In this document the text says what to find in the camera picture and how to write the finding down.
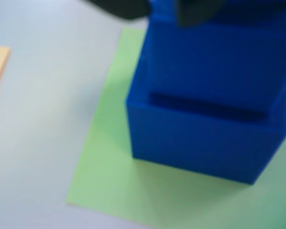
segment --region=green square paper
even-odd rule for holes
[[[67,197],[164,229],[286,229],[286,142],[249,187],[132,159],[124,100],[144,39],[125,29]]]

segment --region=blue box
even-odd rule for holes
[[[253,184],[286,137],[286,83],[267,114],[149,94],[149,35],[126,100],[133,157]]]
[[[224,13],[190,28],[154,14],[148,31],[155,94],[267,113],[286,84],[286,10]]]

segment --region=white table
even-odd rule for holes
[[[143,229],[65,203],[125,23],[80,0],[0,0],[0,229]]]

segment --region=black object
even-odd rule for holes
[[[148,0],[86,0],[119,18],[133,20],[148,16],[151,4]]]
[[[227,0],[176,0],[180,26],[193,26],[211,19]]]
[[[133,20],[152,12],[149,0],[86,0],[119,18]],[[213,17],[226,0],[176,0],[178,24],[191,26]]]

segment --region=blue plastic container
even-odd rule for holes
[[[149,35],[126,101],[133,157],[253,184],[286,137],[286,82],[267,114],[151,95]]]
[[[148,31],[155,94],[266,113],[286,84],[286,10],[226,13],[191,28],[153,15]]]

